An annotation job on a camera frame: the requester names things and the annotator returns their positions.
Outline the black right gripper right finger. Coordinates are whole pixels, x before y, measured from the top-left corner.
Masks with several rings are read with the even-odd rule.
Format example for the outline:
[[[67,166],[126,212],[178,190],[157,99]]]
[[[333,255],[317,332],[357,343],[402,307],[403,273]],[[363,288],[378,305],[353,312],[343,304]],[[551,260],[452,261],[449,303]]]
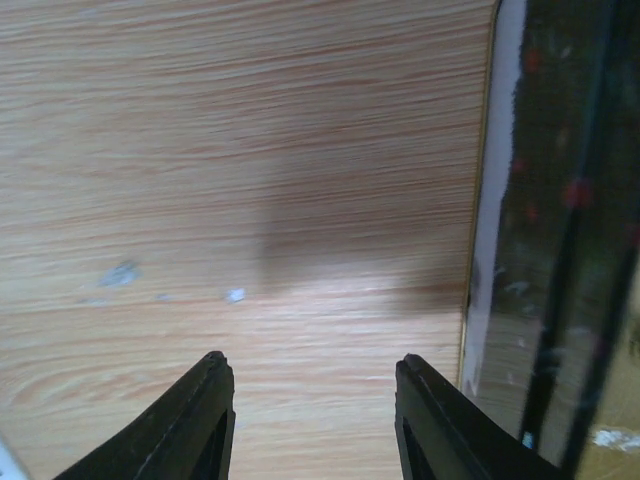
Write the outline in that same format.
[[[405,479],[562,479],[422,357],[396,364],[395,430]]]

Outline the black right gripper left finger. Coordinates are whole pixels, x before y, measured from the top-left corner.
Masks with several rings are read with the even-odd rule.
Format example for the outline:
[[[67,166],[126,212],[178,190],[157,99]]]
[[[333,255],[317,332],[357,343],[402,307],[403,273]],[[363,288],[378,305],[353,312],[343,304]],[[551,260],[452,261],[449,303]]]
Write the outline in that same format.
[[[59,479],[227,479],[235,425],[234,375],[207,353],[116,435]]]

